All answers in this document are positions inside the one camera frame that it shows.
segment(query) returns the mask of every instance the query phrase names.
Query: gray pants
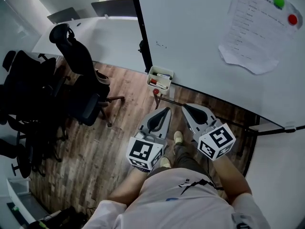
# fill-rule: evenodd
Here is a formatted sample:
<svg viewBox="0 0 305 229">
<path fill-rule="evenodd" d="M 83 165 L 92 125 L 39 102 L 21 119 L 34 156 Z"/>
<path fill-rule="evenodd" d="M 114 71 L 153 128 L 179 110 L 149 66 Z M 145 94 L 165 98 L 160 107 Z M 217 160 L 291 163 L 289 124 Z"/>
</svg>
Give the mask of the gray pants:
<svg viewBox="0 0 305 229">
<path fill-rule="evenodd" d="M 204 174 L 207 176 L 206 171 L 197 163 L 196 160 L 192 158 L 191 152 L 188 148 L 183 146 L 181 143 L 177 143 L 175 145 L 175 168 L 186 168 L 189 170 L 197 171 L 201 174 Z M 160 167 L 153 170 L 147 178 L 152 177 L 155 174 L 158 174 L 159 172 L 168 170 L 170 168 L 167 167 Z"/>
</svg>

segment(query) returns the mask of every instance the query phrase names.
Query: t-shirt sleeve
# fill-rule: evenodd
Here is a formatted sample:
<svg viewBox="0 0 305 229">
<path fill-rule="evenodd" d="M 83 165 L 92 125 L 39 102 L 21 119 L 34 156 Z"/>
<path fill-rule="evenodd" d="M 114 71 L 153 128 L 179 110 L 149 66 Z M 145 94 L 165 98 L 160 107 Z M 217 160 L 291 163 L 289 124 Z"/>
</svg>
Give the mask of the t-shirt sleeve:
<svg viewBox="0 0 305 229">
<path fill-rule="evenodd" d="M 239 195 L 232 204 L 235 213 L 232 219 L 237 229 L 269 229 L 270 226 L 260 208 L 248 193 Z"/>
<path fill-rule="evenodd" d="M 90 220 L 83 229 L 110 229 L 113 228 L 118 215 L 126 210 L 125 204 L 103 200 L 96 208 Z"/>
</svg>

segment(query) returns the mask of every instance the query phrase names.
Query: white marker cube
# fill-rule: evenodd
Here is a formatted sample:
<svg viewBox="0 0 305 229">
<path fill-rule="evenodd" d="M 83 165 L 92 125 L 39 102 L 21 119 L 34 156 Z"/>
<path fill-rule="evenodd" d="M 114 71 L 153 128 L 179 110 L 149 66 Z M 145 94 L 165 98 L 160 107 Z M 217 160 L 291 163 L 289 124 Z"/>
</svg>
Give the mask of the white marker cube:
<svg viewBox="0 0 305 229">
<path fill-rule="evenodd" d="M 229 152 L 236 138 L 227 124 L 215 128 L 213 131 L 199 138 L 198 150 L 211 160 L 216 160 Z"/>
<path fill-rule="evenodd" d="M 131 137 L 126 158 L 133 166 L 152 170 L 163 155 L 163 145 Z"/>
</svg>

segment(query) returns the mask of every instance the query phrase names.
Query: white t-shirt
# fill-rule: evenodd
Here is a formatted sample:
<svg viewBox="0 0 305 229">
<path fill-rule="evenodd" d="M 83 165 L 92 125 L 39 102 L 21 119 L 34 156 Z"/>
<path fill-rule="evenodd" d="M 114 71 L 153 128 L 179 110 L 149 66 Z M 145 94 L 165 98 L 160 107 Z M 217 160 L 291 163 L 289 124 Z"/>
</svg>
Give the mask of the white t-shirt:
<svg viewBox="0 0 305 229">
<path fill-rule="evenodd" d="M 147 179 L 139 197 L 125 204 L 103 200 L 84 229 L 268 229 L 252 195 L 229 205 L 209 178 L 185 168 Z"/>
</svg>

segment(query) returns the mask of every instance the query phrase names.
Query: chair headrest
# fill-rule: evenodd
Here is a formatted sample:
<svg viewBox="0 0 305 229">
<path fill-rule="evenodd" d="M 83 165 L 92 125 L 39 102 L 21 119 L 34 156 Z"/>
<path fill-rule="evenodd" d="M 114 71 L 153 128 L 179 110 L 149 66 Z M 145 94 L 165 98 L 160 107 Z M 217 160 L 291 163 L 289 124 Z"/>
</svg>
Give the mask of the chair headrest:
<svg viewBox="0 0 305 229">
<path fill-rule="evenodd" d="M 52 43 L 67 43 L 68 39 L 74 38 L 74 32 L 71 30 L 68 24 L 56 25 L 50 32 L 49 39 Z"/>
</svg>

